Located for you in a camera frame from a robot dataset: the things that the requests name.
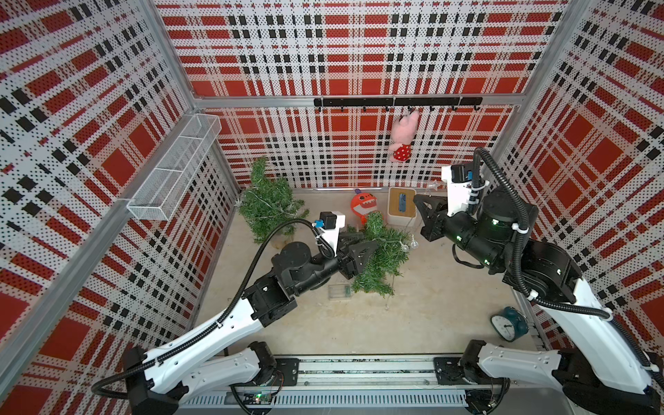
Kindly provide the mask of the small christmas tree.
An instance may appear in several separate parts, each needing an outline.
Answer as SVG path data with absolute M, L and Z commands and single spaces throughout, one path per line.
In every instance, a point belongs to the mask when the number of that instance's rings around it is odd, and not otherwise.
M 409 259 L 409 234 L 400 229 L 389 228 L 380 212 L 370 214 L 360 232 L 364 233 L 367 240 L 376 241 L 378 249 L 364 273 L 354 278 L 352 289 L 354 292 L 392 297 L 394 286 L 389 278 L 400 277 L 400 268 Z
M 255 243 L 265 242 L 279 224 L 296 218 L 306 219 L 310 213 L 304 200 L 295 199 L 284 177 L 266 175 L 267 160 L 257 159 L 251 169 L 250 184 L 241 193 L 236 206 L 252 231 Z

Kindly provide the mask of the clear star string light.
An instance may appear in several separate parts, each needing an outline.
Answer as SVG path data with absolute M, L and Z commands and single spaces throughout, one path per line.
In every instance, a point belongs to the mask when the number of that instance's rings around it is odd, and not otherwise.
M 311 218 L 305 200 L 297 199 L 287 181 L 282 179 L 260 179 L 243 192 L 237 204 L 256 243 L 265 242 L 271 231 L 285 221 Z M 418 246 L 414 239 L 415 221 L 409 220 L 401 228 L 387 226 L 377 210 L 377 199 L 363 190 L 356 191 L 350 205 L 351 210 L 360 215 L 361 226 L 348 227 L 349 233 L 361 233 L 378 243 L 378 250 L 365 271 L 352 278 L 351 289 L 391 297 L 394 287 L 388 279 L 401 275 L 401 266 Z

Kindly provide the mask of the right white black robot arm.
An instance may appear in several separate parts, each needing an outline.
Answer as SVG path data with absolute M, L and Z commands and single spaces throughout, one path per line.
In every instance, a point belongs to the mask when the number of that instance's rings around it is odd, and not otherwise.
M 539 210 L 525 202 L 485 148 L 469 164 L 442 170 L 444 196 L 416 195 L 422 236 L 446 238 L 466 266 L 501 275 L 572 340 L 569 349 L 531 352 L 471 341 L 460 359 L 472 384 L 520 380 L 562 393 L 594 414 L 657 414 L 663 361 L 643 350 L 616 314 L 600 304 L 580 266 L 561 247 L 535 240 Z

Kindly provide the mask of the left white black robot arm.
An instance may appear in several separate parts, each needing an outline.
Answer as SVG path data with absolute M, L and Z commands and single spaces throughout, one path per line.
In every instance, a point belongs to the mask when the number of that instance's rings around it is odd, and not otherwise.
M 231 356 L 222 357 L 221 351 L 286 316 L 296 308 L 297 297 L 324 286 L 335 274 L 362 274 L 378 248 L 360 233 L 344 232 L 344 216 L 333 212 L 315 222 L 286 221 L 274 231 L 297 224 L 311 231 L 317 254 L 304 242 L 291 242 L 271 258 L 269 273 L 252 281 L 266 249 L 259 247 L 224 311 L 155 349 L 134 347 L 124 354 L 123 372 L 94 383 L 92 393 L 128 401 L 133 414 L 174 414 L 215 387 L 266 385 L 278 363 L 265 342 L 253 342 Z

